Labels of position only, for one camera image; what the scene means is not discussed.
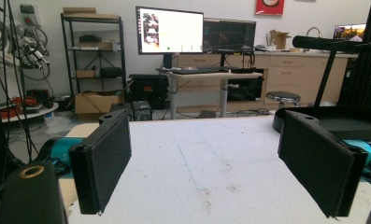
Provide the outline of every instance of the monitor stand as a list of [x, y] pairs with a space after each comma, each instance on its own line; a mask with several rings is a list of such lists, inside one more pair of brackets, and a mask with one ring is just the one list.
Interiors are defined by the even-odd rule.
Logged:
[[173, 67], [173, 54], [172, 53], [166, 53], [163, 55], [163, 67], [164, 68], [172, 68]]
[[221, 58], [220, 58], [220, 66], [224, 66], [225, 65], [225, 54], [221, 54]]

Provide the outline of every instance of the monitor screen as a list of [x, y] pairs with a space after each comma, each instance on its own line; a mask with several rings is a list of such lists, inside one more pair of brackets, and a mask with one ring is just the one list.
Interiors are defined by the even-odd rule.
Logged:
[[138, 54], [203, 52], [201, 12], [136, 7]]
[[366, 24], [337, 25], [334, 30], [334, 39], [363, 42]]
[[203, 52], [247, 53], [254, 51], [256, 21], [205, 18]]

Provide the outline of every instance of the black stool seat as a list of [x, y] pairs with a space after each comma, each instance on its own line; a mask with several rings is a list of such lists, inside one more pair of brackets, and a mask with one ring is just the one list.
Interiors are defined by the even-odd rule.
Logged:
[[284, 102], [294, 103], [296, 106], [299, 106], [301, 101], [301, 96], [292, 92], [287, 91], [270, 91], [266, 94], [267, 99], [279, 101], [279, 108], [284, 107]]

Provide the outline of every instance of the wooden cabinet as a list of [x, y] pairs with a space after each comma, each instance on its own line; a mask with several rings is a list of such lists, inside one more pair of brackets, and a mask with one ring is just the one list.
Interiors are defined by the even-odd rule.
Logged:
[[[322, 96], [323, 101], [336, 103], [345, 76], [349, 57], [354, 55], [339, 55], [335, 58], [331, 73]], [[221, 55], [179, 55], [173, 60], [176, 67], [213, 66], [220, 64]], [[265, 98], [269, 91], [288, 91], [301, 96], [301, 105], [313, 103], [316, 99], [321, 79], [328, 61], [328, 54], [302, 54], [302, 53], [260, 53], [255, 55], [254, 65], [263, 69], [263, 86], [260, 102], [229, 102], [228, 111], [278, 108], [278, 102]], [[230, 55], [225, 58], [225, 66], [249, 67], [250, 57]], [[203, 88], [214, 88], [218, 83], [184, 84], [186, 88], [201, 91]]]

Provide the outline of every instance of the table surface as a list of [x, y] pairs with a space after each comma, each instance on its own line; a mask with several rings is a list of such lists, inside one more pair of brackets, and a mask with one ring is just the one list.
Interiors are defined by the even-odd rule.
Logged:
[[[326, 218], [278, 158], [273, 116], [130, 122], [133, 156], [102, 216], [69, 223], [365, 223], [371, 185], [349, 217]], [[69, 136], [88, 136], [82, 124]]]
[[180, 75], [174, 73], [166, 73], [170, 77], [179, 79], [227, 79], [227, 78], [256, 78], [262, 77], [262, 73], [205, 73], [205, 74], [188, 74]]

